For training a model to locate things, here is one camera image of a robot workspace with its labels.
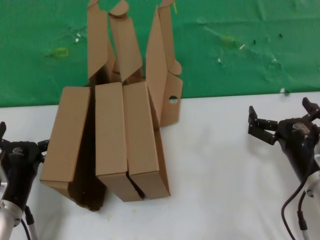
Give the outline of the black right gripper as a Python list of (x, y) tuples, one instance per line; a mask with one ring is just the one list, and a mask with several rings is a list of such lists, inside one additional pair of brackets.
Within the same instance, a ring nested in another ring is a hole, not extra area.
[(320, 128), (313, 123), (320, 118), (320, 107), (307, 97), (302, 99), (302, 106), (307, 111), (305, 116), (279, 123), (258, 118), (252, 105), (248, 109), (248, 134), (269, 145), (278, 141), (300, 182), (304, 181), (305, 175), (310, 176), (320, 170), (314, 159), (315, 147), (320, 141)]

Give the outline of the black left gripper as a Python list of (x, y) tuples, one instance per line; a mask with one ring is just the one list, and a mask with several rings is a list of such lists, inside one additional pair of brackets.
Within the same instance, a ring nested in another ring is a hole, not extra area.
[(7, 176), (8, 186), (3, 199), (19, 208), (25, 208), (32, 189), (33, 181), (41, 163), (44, 163), (50, 140), (38, 143), (31, 141), (4, 140), (6, 123), (0, 123), (1, 166)]

